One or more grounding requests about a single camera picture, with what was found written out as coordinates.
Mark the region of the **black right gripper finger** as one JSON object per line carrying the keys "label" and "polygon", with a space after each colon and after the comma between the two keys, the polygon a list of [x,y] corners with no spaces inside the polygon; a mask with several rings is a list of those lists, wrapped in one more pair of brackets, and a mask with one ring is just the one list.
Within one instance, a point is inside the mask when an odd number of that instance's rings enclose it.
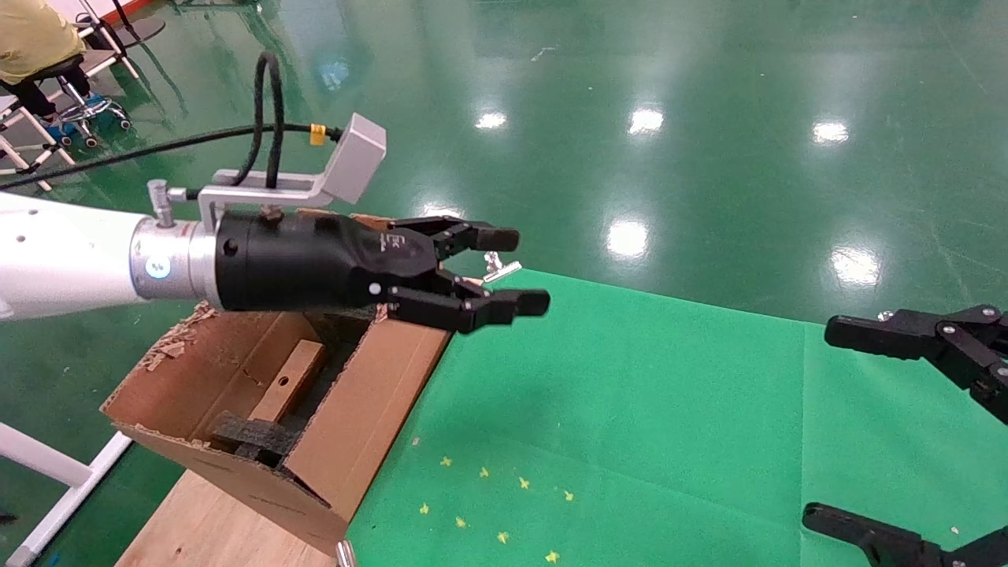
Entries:
{"label": "black right gripper finger", "polygon": [[818,502],[804,506],[802,525],[825,537],[858,547],[871,566],[1007,565],[1005,527],[947,551],[918,532]]}
{"label": "black right gripper finger", "polygon": [[898,309],[877,320],[836,315],[825,326],[825,341],[886,358],[926,360],[1007,423],[1007,316],[996,306],[954,313]]}

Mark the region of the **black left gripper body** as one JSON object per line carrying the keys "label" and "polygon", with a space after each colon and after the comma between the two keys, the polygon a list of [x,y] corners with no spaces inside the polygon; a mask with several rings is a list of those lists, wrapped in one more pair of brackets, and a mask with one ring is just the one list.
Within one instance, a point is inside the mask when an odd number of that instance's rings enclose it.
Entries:
{"label": "black left gripper body", "polygon": [[439,263],[431,238],[408,229],[233,212],[217,229],[213,272],[226,311],[302,312],[378,304],[390,287],[428,286]]}

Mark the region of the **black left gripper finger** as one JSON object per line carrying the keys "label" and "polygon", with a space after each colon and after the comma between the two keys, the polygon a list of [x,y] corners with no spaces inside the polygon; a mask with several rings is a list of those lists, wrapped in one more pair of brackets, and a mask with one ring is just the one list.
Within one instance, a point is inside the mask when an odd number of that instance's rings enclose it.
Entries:
{"label": "black left gripper finger", "polygon": [[405,229],[432,241],[436,258],[446,261],[468,249],[483,252],[512,252],[520,244],[515,228],[497,227],[458,217],[417,217],[390,222],[392,229]]}
{"label": "black left gripper finger", "polygon": [[469,334],[483,327],[511,325],[518,318],[547,315],[550,293],[543,288],[491,291],[451,272],[431,272],[390,286],[386,305],[390,318]]}

